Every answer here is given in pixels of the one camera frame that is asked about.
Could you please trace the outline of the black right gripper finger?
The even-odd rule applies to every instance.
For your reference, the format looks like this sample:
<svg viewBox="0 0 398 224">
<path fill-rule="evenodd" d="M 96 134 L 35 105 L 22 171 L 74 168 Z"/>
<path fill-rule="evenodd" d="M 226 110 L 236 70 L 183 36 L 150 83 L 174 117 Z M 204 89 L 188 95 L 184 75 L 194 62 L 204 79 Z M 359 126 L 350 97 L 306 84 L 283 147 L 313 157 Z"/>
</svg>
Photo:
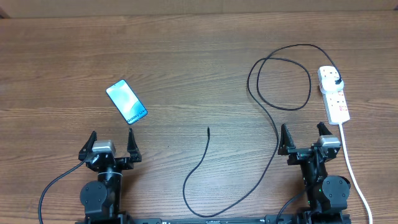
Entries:
<svg viewBox="0 0 398 224">
<path fill-rule="evenodd" d="M 287 156 L 295 149 L 294 140 L 290 134 L 287 125 L 284 123 L 281 126 L 280 143 L 278 149 L 278 155 Z"/>
<path fill-rule="evenodd" d="M 329 131 L 329 129 L 326 127 L 326 125 L 323 122 L 319 122 L 317 124 L 317 128 L 320 136 L 332 135 L 332 133 Z"/>
</svg>

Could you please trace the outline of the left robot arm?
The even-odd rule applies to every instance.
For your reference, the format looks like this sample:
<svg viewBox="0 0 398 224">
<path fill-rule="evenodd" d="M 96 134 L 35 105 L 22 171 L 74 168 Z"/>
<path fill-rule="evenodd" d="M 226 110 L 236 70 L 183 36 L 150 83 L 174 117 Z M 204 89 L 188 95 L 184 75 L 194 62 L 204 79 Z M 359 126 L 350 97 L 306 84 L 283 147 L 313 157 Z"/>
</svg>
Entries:
<svg viewBox="0 0 398 224">
<path fill-rule="evenodd" d="M 121 210 L 124 170 L 132 170 L 142 161 L 141 152 L 130 128 L 127 139 L 128 157 L 116 157 L 112 140 L 100 141 L 96 131 L 79 151 L 78 159 L 97 173 L 97 179 L 85 184 L 80 201 L 85 208 L 85 223 L 133 223 L 133 218 Z"/>
</svg>

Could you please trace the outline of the white power strip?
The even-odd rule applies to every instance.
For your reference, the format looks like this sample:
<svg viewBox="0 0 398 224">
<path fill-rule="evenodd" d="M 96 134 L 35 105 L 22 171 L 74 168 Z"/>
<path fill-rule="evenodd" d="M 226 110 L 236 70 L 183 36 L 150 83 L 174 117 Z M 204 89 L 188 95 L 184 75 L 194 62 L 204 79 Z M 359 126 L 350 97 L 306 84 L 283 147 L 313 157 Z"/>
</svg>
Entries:
<svg viewBox="0 0 398 224">
<path fill-rule="evenodd" d="M 340 79 L 336 68 L 333 66 L 322 66 L 318 69 L 317 73 L 319 86 L 320 80 L 323 77 L 334 78 L 336 81 Z M 330 94 L 322 94 L 322 96 L 329 124 L 339 125 L 350 120 L 343 89 Z"/>
</svg>

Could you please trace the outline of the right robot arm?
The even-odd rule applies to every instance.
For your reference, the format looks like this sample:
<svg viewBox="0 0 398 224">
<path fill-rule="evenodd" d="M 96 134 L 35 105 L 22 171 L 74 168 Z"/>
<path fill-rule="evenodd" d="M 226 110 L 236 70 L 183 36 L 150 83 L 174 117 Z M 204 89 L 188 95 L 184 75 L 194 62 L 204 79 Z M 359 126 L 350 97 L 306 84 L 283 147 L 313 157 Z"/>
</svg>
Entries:
<svg viewBox="0 0 398 224">
<path fill-rule="evenodd" d="M 281 126 L 278 154 L 289 157 L 288 165 L 300 166 L 305 188 L 285 203 L 275 218 L 276 223 L 351 223 L 350 216 L 343 213 L 348 208 L 351 183 L 343 176 L 328 175 L 325 166 L 328 161 L 336 158 L 341 142 L 324 123 L 318 123 L 317 128 L 317 141 L 310 147 L 299 149 L 295 146 L 287 125 Z M 307 196 L 308 207 L 297 210 L 289 218 L 283 217 L 285 208 L 303 194 Z"/>
</svg>

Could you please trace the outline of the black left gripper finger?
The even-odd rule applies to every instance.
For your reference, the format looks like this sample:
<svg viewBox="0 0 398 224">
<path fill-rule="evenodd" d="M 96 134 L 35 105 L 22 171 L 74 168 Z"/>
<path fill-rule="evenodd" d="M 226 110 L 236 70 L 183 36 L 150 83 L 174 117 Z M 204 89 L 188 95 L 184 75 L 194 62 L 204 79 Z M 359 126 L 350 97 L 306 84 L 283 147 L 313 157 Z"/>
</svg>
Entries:
<svg viewBox="0 0 398 224">
<path fill-rule="evenodd" d="M 129 128 L 128 140 L 127 140 L 127 152 L 130 154 L 131 162 L 141 162 L 142 155 L 137 146 L 136 140 L 134 138 L 134 133 L 132 128 Z"/>
<path fill-rule="evenodd" d="M 94 145 L 96 140 L 97 140 L 96 131 L 92 131 L 89 139 L 87 140 L 85 145 L 82 147 L 82 149 L 79 151 L 78 159 L 80 161 L 84 161 L 86 159 L 87 155 L 90 152 L 93 152 L 92 148 L 93 148 L 93 145 Z"/>
</svg>

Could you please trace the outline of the white USB charger plug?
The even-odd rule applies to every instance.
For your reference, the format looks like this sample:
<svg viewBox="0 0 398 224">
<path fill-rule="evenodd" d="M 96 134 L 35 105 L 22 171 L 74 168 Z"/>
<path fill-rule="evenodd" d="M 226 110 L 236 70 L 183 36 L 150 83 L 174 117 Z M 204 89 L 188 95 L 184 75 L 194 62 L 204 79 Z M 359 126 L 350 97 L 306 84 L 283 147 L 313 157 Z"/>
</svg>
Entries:
<svg viewBox="0 0 398 224">
<path fill-rule="evenodd" d="M 336 83 L 336 80 L 334 78 L 325 78 L 323 77 L 320 80 L 320 91 L 323 94 L 330 94 L 334 93 L 337 91 L 341 91 L 344 88 L 344 81 L 340 81 L 339 83 Z"/>
</svg>

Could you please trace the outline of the Samsung Galaxy smartphone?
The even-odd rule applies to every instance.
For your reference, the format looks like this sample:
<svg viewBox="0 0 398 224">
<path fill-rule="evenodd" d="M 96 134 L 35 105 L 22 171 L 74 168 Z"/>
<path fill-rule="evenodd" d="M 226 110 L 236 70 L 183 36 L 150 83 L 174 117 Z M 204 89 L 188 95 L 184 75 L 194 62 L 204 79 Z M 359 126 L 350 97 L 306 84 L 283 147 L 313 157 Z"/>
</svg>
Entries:
<svg viewBox="0 0 398 224">
<path fill-rule="evenodd" d="M 127 81 L 120 80 L 106 89 L 106 93 L 127 124 L 132 125 L 148 112 Z"/>
</svg>

